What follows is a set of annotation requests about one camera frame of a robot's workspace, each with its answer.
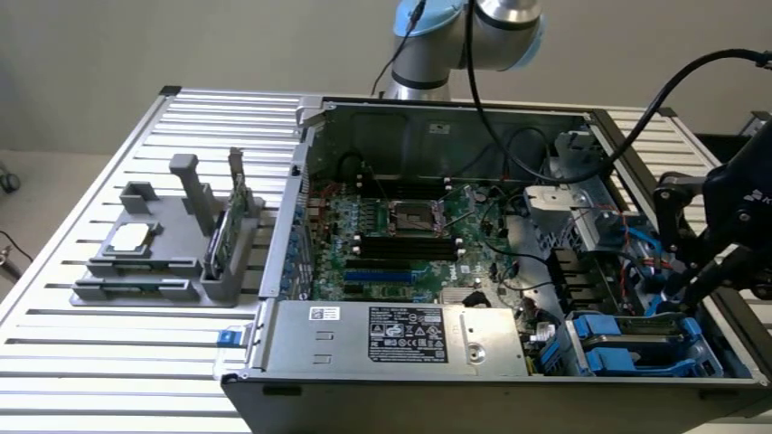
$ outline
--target cable connector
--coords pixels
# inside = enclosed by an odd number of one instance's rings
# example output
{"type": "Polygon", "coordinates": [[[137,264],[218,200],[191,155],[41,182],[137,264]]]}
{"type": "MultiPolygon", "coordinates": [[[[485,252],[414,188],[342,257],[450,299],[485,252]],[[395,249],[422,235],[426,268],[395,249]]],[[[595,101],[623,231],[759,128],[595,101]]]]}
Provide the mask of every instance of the cable connector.
{"type": "Polygon", "coordinates": [[[414,26],[418,23],[421,16],[423,16],[423,9],[425,9],[425,0],[421,0],[410,12],[410,25],[411,26],[414,26]]]}
{"type": "Polygon", "coordinates": [[[763,68],[765,70],[772,70],[772,52],[765,51],[758,56],[758,60],[755,61],[755,66],[758,68],[763,68]]]}

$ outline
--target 3d-printed holder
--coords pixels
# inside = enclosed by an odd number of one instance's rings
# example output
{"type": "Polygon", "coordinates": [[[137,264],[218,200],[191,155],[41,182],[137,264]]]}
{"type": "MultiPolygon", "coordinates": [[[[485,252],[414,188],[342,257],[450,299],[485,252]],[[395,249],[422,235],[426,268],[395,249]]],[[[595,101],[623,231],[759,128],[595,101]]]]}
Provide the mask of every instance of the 3d-printed holder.
{"type": "Polygon", "coordinates": [[[202,264],[227,200],[214,198],[209,185],[198,182],[195,165],[195,156],[187,154],[174,155],[169,163],[182,182],[182,198],[157,196],[149,183],[126,184],[119,193],[123,212],[85,264],[87,273],[71,286],[71,305],[234,306],[263,201],[247,191],[230,263],[217,279],[207,278],[202,264]],[[133,250],[113,246],[113,236],[126,224],[146,225],[133,250]]]}

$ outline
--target motherboard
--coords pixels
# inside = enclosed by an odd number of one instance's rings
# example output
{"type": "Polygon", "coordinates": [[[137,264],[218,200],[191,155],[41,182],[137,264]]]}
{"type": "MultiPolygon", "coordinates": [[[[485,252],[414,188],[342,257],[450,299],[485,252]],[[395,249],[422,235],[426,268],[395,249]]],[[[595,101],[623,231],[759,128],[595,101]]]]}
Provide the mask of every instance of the motherboard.
{"type": "Polygon", "coordinates": [[[327,184],[310,200],[311,297],[459,303],[511,272],[498,188],[327,184]]]}

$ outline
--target power supply label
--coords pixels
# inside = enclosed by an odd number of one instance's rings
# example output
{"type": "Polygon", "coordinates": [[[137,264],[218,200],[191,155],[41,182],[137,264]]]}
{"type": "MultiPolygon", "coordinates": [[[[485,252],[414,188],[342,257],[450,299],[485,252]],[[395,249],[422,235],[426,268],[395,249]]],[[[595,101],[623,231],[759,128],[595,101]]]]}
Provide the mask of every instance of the power supply label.
{"type": "Polygon", "coordinates": [[[442,309],[370,307],[367,356],[379,363],[446,363],[442,309]]]}

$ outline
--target slotted worktable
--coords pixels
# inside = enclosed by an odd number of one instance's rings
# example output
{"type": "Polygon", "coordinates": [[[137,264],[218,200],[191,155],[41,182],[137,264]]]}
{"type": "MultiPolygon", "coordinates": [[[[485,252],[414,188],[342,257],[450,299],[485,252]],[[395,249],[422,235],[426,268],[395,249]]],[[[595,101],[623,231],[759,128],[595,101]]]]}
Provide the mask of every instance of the slotted worktable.
{"type": "MultiPolygon", "coordinates": [[[[297,101],[298,96],[190,89],[154,101],[0,306],[0,432],[247,432],[211,379],[214,341],[221,329],[253,316],[297,143],[297,101]],[[167,164],[174,153],[191,153],[201,182],[226,195],[230,146],[243,149],[246,183],[266,202],[238,306],[71,307],[69,285],[119,214],[121,187],[149,181],[158,194],[182,195],[167,164]]],[[[625,133],[641,110],[605,109],[625,133]]],[[[673,170],[703,175],[715,164],[677,118],[657,116],[634,148],[654,177],[673,170]]],[[[701,198],[687,217],[701,231],[701,198]]],[[[772,327],[772,306],[745,297],[772,327]]],[[[243,353],[227,351],[233,357],[243,353]]],[[[734,432],[751,426],[735,425],[734,432]]]]}

